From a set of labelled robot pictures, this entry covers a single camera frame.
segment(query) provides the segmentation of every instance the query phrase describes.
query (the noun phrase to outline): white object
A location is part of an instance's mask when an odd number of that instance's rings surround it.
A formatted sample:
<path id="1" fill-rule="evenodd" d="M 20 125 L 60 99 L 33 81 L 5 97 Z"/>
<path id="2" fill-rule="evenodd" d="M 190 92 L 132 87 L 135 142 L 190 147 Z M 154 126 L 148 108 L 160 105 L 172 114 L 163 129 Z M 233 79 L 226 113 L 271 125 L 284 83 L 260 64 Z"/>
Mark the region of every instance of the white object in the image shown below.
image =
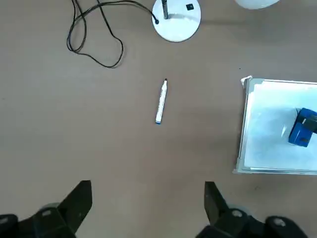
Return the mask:
<path id="1" fill-rule="evenodd" d="M 240 6 L 246 9 L 261 9 L 277 3 L 279 0 L 235 0 Z"/>
<path id="2" fill-rule="evenodd" d="M 166 93 L 167 93 L 167 79 L 164 80 L 162 89 L 160 91 L 160 97 L 158 102 L 158 112 L 157 112 L 157 117 L 155 118 L 156 124 L 160 124 L 162 121 Z"/>
<path id="3" fill-rule="evenodd" d="M 299 110 L 317 111 L 317 83 L 249 77 L 244 85 L 236 172 L 317 175 L 317 134 L 307 148 L 288 142 Z"/>
<path id="4" fill-rule="evenodd" d="M 189 39 L 197 31 L 201 21 L 201 10 L 197 0 L 167 0 L 168 19 L 164 19 L 161 0 L 156 0 L 153 14 L 159 24 L 152 22 L 157 33 L 171 42 L 182 42 Z"/>

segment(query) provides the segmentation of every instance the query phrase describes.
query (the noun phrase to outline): white round lamp base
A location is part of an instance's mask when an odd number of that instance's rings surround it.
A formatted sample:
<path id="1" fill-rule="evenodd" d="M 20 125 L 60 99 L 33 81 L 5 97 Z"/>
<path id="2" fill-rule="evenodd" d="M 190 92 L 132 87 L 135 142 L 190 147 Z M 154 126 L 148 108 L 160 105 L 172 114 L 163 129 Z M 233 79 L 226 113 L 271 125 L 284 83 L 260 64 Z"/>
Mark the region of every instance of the white round lamp base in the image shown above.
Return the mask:
<path id="1" fill-rule="evenodd" d="M 152 23 L 157 33 L 171 42 L 182 42 L 197 31 L 201 21 L 201 10 L 197 0 L 167 0 L 168 19 L 164 19 L 162 0 L 156 0 L 153 14 L 159 20 Z"/>

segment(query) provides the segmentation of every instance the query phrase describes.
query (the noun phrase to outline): blue object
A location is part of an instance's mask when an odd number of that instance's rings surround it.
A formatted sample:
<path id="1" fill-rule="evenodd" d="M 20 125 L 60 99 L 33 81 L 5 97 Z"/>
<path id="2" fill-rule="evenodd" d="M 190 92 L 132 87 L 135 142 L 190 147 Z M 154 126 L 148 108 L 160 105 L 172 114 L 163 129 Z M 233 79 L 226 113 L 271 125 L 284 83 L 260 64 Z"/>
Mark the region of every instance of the blue object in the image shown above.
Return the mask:
<path id="1" fill-rule="evenodd" d="M 302 108 L 297 115 L 288 142 L 307 147 L 313 133 L 317 133 L 317 113 Z"/>

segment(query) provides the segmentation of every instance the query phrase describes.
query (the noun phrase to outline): whiteboard marker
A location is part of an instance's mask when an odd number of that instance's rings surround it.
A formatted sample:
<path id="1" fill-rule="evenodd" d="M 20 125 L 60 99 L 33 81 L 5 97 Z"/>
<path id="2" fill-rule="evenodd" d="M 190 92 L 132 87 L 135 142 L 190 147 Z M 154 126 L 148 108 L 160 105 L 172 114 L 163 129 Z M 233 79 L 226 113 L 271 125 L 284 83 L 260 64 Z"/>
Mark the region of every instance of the whiteboard marker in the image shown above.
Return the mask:
<path id="1" fill-rule="evenodd" d="M 158 102 L 158 112 L 157 112 L 157 117 L 155 119 L 156 124 L 160 124 L 162 121 L 166 93 L 167 93 L 167 79 L 164 80 L 164 83 L 160 92 L 160 97 Z"/>

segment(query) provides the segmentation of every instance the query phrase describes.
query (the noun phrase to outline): black cable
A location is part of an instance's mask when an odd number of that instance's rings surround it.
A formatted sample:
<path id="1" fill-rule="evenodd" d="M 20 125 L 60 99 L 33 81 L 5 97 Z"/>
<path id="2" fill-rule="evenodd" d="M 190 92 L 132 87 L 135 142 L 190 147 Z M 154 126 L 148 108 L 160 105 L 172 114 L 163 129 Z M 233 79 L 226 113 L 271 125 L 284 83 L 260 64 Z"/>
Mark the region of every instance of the black cable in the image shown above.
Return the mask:
<path id="1" fill-rule="evenodd" d="M 103 6 L 106 6 L 106 5 L 136 5 L 144 10 L 146 10 L 148 13 L 150 13 L 152 15 L 152 17 L 154 18 L 155 20 L 155 23 L 158 24 L 159 23 L 159 20 L 154 16 L 154 14 L 151 12 L 151 10 L 149 10 L 147 7 L 145 7 L 144 5 L 142 5 L 141 3 L 137 2 L 137 1 L 133 1 L 133 0 L 117 0 L 117 1 L 107 1 L 107 2 L 100 2 L 100 0 L 97 0 L 98 4 L 92 6 L 91 8 L 87 9 L 86 11 L 83 11 L 78 0 L 71 0 L 72 3 L 73 3 L 73 7 L 74 7 L 74 16 L 73 16 L 73 21 L 72 21 L 72 24 L 69 28 L 69 32 L 68 32 L 68 35 L 67 35 L 67 40 L 66 40 L 66 44 L 67 44 L 67 48 L 69 51 L 77 54 L 77 55 L 81 55 L 81 56 L 87 56 L 89 58 L 91 58 L 92 60 L 94 60 L 96 63 L 100 64 L 101 66 L 103 67 L 106 67 L 106 68 L 115 68 L 121 61 L 122 59 L 122 56 L 123 56 L 123 51 L 124 51 L 124 46 L 123 46 L 123 42 L 118 38 L 116 37 L 113 32 L 112 32 L 112 29 L 106 19 L 106 15 L 104 13 L 104 10 L 103 10 Z M 100 9 L 100 12 L 101 12 L 101 15 L 104 19 L 104 22 L 106 23 L 107 25 L 107 28 L 110 32 L 110 34 L 112 35 L 112 37 L 114 37 L 116 40 L 118 40 L 121 44 L 121 53 L 120 53 L 120 56 L 118 58 L 118 60 L 113 64 L 113 65 L 105 65 L 103 63 L 101 63 L 100 61 L 98 61 L 96 58 L 92 57 L 90 54 L 87 54 L 87 53 L 81 53 L 80 51 L 83 49 L 84 45 L 85 45 L 85 42 L 86 42 L 86 39 L 87 39 L 87 21 L 86 21 L 86 18 L 85 16 L 87 16 L 90 12 L 96 10 L 97 8 Z M 72 33 L 73 33 L 73 30 L 74 30 L 74 27 L 76 26 L 76 24 L 80 21 L 80 20 L 83 20 L 83 23 L 84 23 L 84 36 L 83 36 L 83 39 L 79 45 L 78 48 L 73 48 L 72 44 L 71 44 L 71 37 L 72 37 Z"/>

